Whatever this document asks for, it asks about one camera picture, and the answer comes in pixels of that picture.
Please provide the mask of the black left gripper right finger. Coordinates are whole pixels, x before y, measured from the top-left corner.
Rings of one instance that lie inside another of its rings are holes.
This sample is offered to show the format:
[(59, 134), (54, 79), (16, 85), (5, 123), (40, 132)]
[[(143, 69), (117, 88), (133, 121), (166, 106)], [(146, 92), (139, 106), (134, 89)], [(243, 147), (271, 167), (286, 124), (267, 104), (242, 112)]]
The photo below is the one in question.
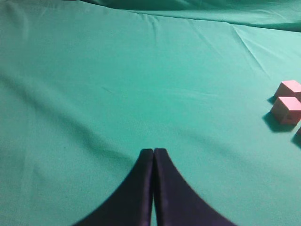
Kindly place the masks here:
[(153, 192), (158, 226), (233, 226), (189, 186), (164, 148), (154, 150)]

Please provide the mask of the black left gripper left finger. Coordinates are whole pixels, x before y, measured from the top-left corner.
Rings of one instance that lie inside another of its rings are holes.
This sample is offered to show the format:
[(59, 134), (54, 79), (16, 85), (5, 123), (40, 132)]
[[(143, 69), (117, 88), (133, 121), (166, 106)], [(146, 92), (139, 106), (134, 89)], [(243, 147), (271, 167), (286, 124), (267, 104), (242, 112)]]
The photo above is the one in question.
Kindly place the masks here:
[(153, 150), (141, 150), (133, 168), (97, 209), (76, 226), (149, 226), (152, 210)]

